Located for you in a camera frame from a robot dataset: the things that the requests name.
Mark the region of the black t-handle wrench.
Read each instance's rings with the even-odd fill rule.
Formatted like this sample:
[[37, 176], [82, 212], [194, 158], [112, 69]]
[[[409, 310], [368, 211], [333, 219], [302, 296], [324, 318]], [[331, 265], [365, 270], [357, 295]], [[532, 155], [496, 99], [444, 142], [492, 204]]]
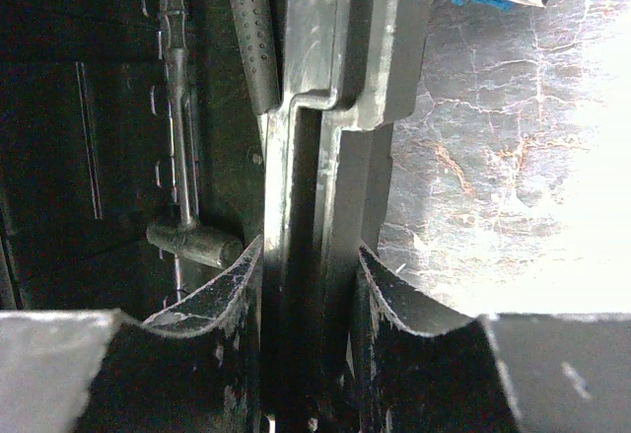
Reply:
[[172, 123], [175, 197], [179, 218], [163, 217], [149, 225], [147, 240], [159, 249], [217, 269], [231, 266], [242, 242], [199, 220], [195, 139], [188, 73], [185, 0], [159, 0], [160, 48]]

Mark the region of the black plastic toolbox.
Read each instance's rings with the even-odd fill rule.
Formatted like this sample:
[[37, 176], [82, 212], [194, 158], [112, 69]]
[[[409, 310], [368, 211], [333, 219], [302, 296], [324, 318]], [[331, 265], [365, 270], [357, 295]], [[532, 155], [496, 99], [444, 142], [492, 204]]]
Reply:
[[[230, 0], [185, 0], [199, 220], [262, 241], [255, 432], [364, 432], [359, 249], [376, 255], [430, 2], [269, 0], [279, 104], [255, 114]], [[144, 322], [235, 263], [147, 240], [179, 218], [171, 138], [159, 0], [1, 0], [1, 315]]]

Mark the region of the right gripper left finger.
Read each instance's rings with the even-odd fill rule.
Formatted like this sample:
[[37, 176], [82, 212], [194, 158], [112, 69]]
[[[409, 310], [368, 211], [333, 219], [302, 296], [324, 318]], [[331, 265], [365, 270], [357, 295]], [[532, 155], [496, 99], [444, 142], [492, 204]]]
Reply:
[[255, 432], [262, 241], [138, 322], [119, 310], [1, 315], [5, 432]]

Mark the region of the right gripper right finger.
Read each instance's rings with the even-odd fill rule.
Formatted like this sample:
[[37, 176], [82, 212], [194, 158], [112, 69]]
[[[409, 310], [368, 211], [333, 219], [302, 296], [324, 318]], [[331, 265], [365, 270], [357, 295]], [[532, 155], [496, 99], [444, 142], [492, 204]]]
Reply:
[[626, 432], [626, 314], [471, 318], [359, 249], [351, 329], [364, 432]]

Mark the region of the steel claw hammer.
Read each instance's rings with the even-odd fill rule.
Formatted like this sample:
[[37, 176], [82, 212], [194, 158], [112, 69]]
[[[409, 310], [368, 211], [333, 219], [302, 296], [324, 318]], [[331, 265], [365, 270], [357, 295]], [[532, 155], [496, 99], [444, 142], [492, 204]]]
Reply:
[[275, 109], [279, 87], [269, 0], [230, 0], [245, 79], [255, 114]]

